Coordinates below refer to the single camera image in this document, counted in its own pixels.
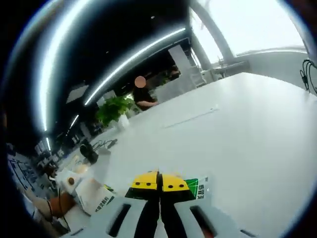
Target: ceiling light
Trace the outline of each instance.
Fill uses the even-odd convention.
[[[133,61],[136,57],[138,57],[140,54],[144,53],[145,51],[147,51],[149,48],[155,46],[156,44],[158,44],[159,42],[173,36],[176,35],[177,33],[183,32],[185,31],[186,28],[181,28],[177,31],[174,31],[156,41],[154,41],[153,43],[149,44],[148,46],[146,46],[145,48],[141,49],[140,51],[138,51],[136,54],[134,54],[132,57],[130,57],[129,59],[127,59],[125,62],[123,62],[118,68],[116,68],[107,78],[105,78],[103,80],[103,82],[97,87],[97,89],[90,95],[90,97],[86,100],[85,102],[85,106],[88,105],[88,103],[92,100],[92,98],[98,93],[98,91],[111,79],[113,78],[119,71],[121,71],[127,64],[129,64],[131,61]]]
[[[50,141],[49,141],[49,139],[47,137],[46,137],[46,143],[48,144],[49,151],[51,151]]]
[[[76,122],[76,120],[78,119],[78,117],[79,117],[79,115],[77,115],[77,116],[75,117],[75,119],[74,119],[73,122],[71,123],[69,129],[71,129],[71,127],[75,124],[75,122]]]
[[[52,40],[49,43],[48,50],[44,55],[43,67],[40,72],[40,106],[41,106],[41,118],[43,122],[44,131],[47,130],[47,106],[50,81],[52,80],[53,68],[55,65],[56,56],[61,43],[66,39],[67,33],[70,32],[70,28],[75,18],[79,16],[82,9],[85,8],[90,0],[78,0],[74,3],[70,11],[62,19],[60,25],[56,28]]]

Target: window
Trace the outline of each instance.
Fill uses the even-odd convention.
[[[234,54],[303,47],[286,10],[276,0],[200,0]]]
[[[192,9],[190,9],[190,21],[193,33],[205,51],[210,63],[215,63],[219,61],[219,59],[222,60],[223,57],[216,42],[214,41],[208,29],[202,23],[201,19]]]

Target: potted plant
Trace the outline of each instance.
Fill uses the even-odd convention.
[[[133,106],[132,99],[113,97],[106,99],[105,103],[97,112],[97,119],[104,125],[109,126],[112,121],[118,129],[124,129],[129,124],[126,112]]]

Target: white wall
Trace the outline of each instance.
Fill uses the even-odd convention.
[[[305,88],[299,70],[308,55],[300,52],[267,52],[237,57],[237,60],[248,60],[250,73],[277,78],[298,87]],[[312,81],[317,87],[317,69],[311,67]],[[312,85],[310,90],[315,94]]]

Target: white table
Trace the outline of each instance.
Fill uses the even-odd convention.
[[[206,114],[216,105],[217,111]],[[124,132],[108,131],[92,142],[118,139],[105,172],[105,183],[117,191],[153,169],[208,175],[213,206],[241,228],[279,237],[316,187],[317,97],[292,84],[240,73],[151,108],[130,123]]]

